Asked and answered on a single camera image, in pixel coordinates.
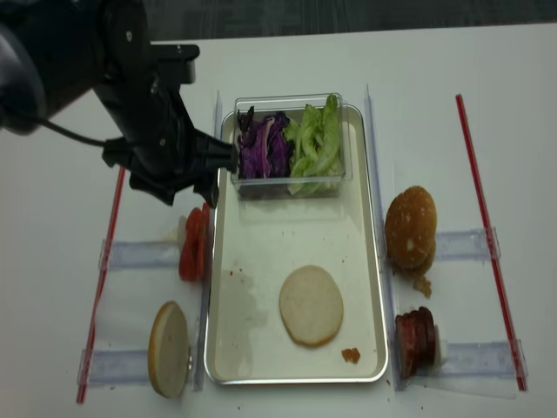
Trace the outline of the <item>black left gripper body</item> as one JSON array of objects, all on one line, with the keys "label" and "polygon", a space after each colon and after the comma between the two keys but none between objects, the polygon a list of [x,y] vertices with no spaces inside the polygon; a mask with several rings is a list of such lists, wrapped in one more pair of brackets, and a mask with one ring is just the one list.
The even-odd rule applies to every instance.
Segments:
[{"label": "black left gripper body", "polygon": [[186,137],[193,125],[179,89],[160,78],[113,81],[98,86],[98,98],[122,134],[104,147],[103,161],[127,170],[132,189],[172,205],[175,194],[193,184],[186,175]]}]

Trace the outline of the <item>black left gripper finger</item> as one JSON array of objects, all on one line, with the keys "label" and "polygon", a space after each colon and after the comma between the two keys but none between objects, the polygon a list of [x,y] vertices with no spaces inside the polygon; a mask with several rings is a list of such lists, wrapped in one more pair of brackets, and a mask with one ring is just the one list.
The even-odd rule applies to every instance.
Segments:
[{"label": "black left gripper finger", "polygon": [[195,159],[204,172],[225,169],[236,173],[238,151],[234,144],[214,138],[200,130],[195,130]]},{"label": "black left gripper finger", "polygon": [[194,192],[199,194],[210,208],[218,204],[218,183],[216,180],[203,180],[194,185]]}]

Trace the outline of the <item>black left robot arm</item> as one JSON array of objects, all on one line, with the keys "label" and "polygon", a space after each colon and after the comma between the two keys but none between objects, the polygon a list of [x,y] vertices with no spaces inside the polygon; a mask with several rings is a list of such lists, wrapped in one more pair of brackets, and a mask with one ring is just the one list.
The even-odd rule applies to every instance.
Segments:
[{"label": "black left robot arm", "polygon": [[1,126],[26,136],[93,91],[120,130],[114,139],[76,135],[131,188],[167,205],[191,188],[218,203],[218,173],[234,172],[236,149],[198,130],[180,96],[195,78],[194,44],[152,44],[140,1],[4,1],[1,4]]}]

